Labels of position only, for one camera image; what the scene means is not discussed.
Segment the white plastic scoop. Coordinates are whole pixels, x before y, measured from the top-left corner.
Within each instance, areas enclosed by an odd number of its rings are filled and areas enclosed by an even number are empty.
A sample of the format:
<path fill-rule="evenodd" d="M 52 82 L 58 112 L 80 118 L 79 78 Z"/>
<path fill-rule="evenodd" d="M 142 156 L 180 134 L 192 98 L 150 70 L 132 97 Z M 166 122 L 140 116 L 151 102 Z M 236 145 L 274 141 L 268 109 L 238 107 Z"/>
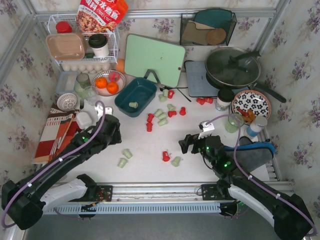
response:
<path fill-rule="evenodd" d="M 81 111 L 76 114 L 76 123 L 81 130 L 85 130 L 93 125 L 93 120 L 87 112 Z"/>

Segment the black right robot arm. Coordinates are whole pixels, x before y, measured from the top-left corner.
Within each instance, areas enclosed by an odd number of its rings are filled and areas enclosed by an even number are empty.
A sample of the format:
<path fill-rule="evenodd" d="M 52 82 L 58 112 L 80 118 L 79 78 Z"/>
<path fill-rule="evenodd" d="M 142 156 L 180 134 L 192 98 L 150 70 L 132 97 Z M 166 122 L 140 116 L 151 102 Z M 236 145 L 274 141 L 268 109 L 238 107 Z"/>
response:
<path fill-rule="evenodd" d="M 262 216 L 281 240 L 301 240 L 316 233 L 312 217 L 301 197 L 275 190 L 250 174 L 237 157 L 247 149 L 225 146 L 219 136 L 199 138 L 186 135 L 179 140 L 181 152 L 186 154 L 192 146 L 192 154 L 200 154 L 219 178 L 216 188 L 222 198 L 243 202 Z"/>

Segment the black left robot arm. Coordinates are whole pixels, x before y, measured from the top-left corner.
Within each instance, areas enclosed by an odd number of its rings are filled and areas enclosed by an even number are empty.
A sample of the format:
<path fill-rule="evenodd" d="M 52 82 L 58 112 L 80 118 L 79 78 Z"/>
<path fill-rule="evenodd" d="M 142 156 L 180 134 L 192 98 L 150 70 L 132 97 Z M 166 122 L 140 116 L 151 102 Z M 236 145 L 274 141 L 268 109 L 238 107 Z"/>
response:
<path fill-rule="evenodd" d="M 65 149 L 35 174 L 18 183 L 9 180 L 2 186 L 1 207 L 21 230 L 33 226 L 43 215 L 41 197 L 73 168 L 100 153 L 109 145 L 121 142 L 120 121 L 104 115 L 97 126 L 78 133 Z"/>

